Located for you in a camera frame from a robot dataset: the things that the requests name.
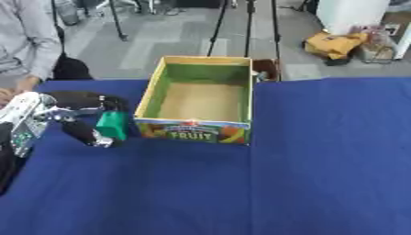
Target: cardboard box on floor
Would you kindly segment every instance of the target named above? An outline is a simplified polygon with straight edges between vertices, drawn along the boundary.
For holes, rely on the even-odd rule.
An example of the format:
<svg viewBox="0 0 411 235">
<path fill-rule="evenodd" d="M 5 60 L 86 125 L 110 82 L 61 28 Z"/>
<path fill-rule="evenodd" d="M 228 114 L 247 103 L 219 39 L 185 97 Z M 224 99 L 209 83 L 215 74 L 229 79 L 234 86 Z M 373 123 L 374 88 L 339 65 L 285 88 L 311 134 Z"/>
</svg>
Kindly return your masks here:
<svg viewBox="0 0 411 235">
<path fill-rule="evenodd" d="M 164 57 L 135 113 L 146 138 L 248 144 L 252 61 Z"/>
<path fill-rule="evenodd" d="M 411 23 L 411 11 L 388 12 L 383 17 L 383 25 L 395 42 L 404 36 L 408 25 Z"/>
</svg>

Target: green object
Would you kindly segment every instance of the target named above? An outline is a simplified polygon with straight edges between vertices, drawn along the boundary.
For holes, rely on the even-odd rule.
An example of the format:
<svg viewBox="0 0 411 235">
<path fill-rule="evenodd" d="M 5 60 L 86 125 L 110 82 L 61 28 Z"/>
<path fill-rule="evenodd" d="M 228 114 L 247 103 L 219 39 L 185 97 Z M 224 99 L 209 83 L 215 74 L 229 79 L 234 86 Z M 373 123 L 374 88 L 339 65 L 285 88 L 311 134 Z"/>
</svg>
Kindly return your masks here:
<svg viewBox="0 0 411 235">
<path fill-rule="evenodd" d="M 127 139 L 127 113 L 120 111 L 108 111 L 103 113 L 98 120 L 96 129 L 103 136 L 116 138 L 118 140 Z"/>
</svg>

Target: blue cloth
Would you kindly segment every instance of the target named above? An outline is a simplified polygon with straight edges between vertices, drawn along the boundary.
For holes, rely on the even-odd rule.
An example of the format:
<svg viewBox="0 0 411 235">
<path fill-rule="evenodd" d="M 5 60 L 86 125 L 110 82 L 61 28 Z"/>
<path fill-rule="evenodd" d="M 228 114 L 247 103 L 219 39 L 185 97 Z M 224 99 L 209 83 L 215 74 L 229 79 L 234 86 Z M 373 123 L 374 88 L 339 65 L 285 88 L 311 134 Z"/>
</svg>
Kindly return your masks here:
<svg viewBox="0 0 411 235">
<path fill-rule="evenodd" d="M 49 83 L 122 95 L 143 81 Z M 0 234 L 411 234 L 411 80 L 258 84 L 251 147 L 55 127 L 0 197 Z"/>
<path fill-rule="evenodd" d="M 41 90 L 120 95 L 146 81 L 50 82 Z M 0 197 L 2 235 L 250 234 L 249 147 L 133 138 L 85 147 L 48 131 Z"/>
<path fill-rule="evenodd" d="M 409 78 L 264 84 L 255 94 L 253 234 L 411 234 Z"/>
</svg>

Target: cardboard box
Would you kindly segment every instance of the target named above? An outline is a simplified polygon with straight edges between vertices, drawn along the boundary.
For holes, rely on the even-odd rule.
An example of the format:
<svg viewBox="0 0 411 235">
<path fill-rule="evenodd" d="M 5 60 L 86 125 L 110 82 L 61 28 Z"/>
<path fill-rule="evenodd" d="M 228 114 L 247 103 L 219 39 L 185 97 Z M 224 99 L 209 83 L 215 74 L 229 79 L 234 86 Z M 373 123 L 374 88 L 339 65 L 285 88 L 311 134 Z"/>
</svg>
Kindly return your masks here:
<svg viewBox="0 0 411 235">
<path fill-rule="evenodd" d="M 164 57 L 135 114 L 146 138 L 250 141 L 252 61 Z"/>
<path fill-rule="evenodd" d="M 383 17 L 384 28 L 389 32 L 395 42 L 398 42 L 404 36 L 404 33 L 410 23 L 410 11 L 389 12 Z"/>
</svg>

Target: person's arm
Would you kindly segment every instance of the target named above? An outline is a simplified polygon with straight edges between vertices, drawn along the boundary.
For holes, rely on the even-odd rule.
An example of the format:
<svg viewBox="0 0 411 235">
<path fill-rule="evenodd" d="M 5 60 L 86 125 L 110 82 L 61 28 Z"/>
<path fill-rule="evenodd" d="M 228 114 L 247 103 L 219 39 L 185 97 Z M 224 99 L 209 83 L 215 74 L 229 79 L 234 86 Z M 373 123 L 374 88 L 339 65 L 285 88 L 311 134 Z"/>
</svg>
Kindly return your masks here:
<svg viewBox="0 0 411 235">
<path fill-rule="evenodd" d="M 17 86 L 17 90 L 29 90 L 30 86 L 32 89 L 39 81 L 46 80 L 51 75 L 61 55 L 61 42 L 51 17 L 46 13 L 43 0 L 15 1 L 26 36 L 36 48 L 29 77 Z"/>
</svg>

